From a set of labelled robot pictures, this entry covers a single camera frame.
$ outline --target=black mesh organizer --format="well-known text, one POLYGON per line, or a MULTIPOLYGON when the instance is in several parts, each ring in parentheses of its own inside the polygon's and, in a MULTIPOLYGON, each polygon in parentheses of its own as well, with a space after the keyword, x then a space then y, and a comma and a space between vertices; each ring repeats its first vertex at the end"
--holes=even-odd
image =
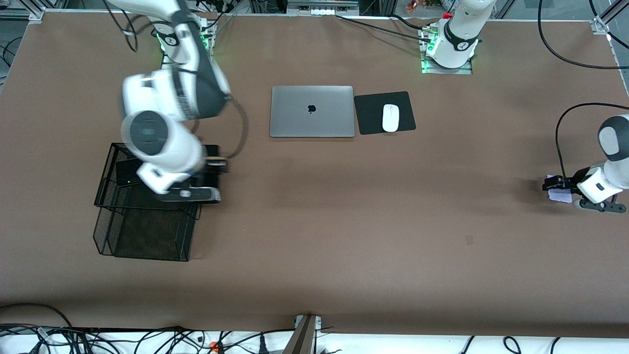
POLYGON ((192 232, 201 204, 161 202, 139 179, 118 186, 116 163, 134 158, 124 144, 111 144, 94 201, 100 208, 94 228, 98 252, 145 260, 190 260, 192 232))

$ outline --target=white mouse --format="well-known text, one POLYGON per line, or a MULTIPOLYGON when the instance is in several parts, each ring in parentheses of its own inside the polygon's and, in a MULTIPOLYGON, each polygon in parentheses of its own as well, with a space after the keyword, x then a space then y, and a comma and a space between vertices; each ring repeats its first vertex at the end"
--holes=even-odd
POLYGON ((384 105, 382 108, 382 129, 393 133, 399 126, 399 107, 396 105, 384 105))

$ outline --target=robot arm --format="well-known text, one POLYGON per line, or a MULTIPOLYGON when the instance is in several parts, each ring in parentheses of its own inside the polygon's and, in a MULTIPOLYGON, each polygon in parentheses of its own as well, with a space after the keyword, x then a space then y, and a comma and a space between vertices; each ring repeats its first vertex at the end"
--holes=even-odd
POLYGON ((629 189, 629 115, 617 115, 603 122, 598 142, 607 161, 588 168, 577 183, 583 196, 593 203, 629 189))
POLYGON ((436 23, 437 37, 426 54, 443 67, 462 67, 474 55, 478 35, 495 3, 496 0, 460 0, 452 18, 436 23))
POLYGON ((108 0, 135 14, 169 25, 155 25, 168 36, 165 51, 176 61, 168 69, 125 79, 122 89, 123 141, 144 163, 138 176, 155 193, 168 194, 205 165, 200 141, 182 121, 215 117, 229 99, 230 89, 218 65, 201 41, 195 16, 184 0, 108 0))
POLYGON ((573 204, 600 212, 626 212, 616 203, 616 196, 629 189, 629 114, 608 118, 598 130, 598 142, 607 161, 578 170, 574 176, 553 176, 545 180, 543 190, 570 190, 583 196, 573 204))

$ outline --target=black mouse pad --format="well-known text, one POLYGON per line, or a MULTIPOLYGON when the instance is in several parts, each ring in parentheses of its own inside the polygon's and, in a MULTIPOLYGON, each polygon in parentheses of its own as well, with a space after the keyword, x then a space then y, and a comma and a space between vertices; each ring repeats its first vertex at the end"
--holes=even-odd
POLYGON ((415 130, 415 117, 408 92, 390 92, 365 94, 354 97, 358 128, 362 135, 384 133, 382 129, 382 109, 384 105, 396 105, 399 108, 398 132, 415 130))

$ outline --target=laptop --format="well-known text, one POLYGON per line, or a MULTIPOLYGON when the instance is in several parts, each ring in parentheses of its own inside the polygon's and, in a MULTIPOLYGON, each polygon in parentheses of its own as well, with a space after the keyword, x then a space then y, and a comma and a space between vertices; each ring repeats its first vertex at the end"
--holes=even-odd
POLYGON ((269 135, 273 138, 353 137, 351 86, 274 86, 269 135))

